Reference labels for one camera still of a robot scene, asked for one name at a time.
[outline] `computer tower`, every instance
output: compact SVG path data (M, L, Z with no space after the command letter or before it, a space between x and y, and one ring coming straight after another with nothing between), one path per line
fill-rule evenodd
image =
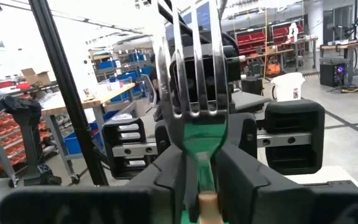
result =
M343 86L345 74L345 63L320 64L320 85Z

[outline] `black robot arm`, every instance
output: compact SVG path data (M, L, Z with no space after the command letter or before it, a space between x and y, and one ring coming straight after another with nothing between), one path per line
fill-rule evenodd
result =
M45 164L38 130L41 109L41 105L35 100L21 99L9 95L0 96L0 114L4 111L12 114L23 135L28 165L24 185L60 185L61 178L53 176L52 171Z

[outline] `white bucket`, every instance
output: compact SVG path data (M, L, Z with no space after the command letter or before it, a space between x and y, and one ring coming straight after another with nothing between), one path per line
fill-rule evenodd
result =
M301 86L304 81L305 79L300 72L288 73L273 78L271 82L275 85L277 101L300 100Z

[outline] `concrete floor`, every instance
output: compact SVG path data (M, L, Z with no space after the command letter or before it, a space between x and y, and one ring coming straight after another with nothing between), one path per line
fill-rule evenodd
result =
M316 71L311 68L312 59L308 55L305 57L305 65L300 72L310 73ZM265 84L265 95L271 96L271 84ZM301 95L304 98L314 100L326 108L326 130L324 135L324 166L341 166L356 181L358 181L358 93L335 94L330 93L330 87L321 86L318 76L306 78ZM75 172L83 174L79 185L92 186L89 172L84 171L86 164L83 159L73 161ZM55 175L62 177L63 185L69 185L71 180L63 166L60 156L55 156L48 161ZM111 185L123 185L125 180L114 180L109 171ZM0 199L8 193L7 180L0 180Z

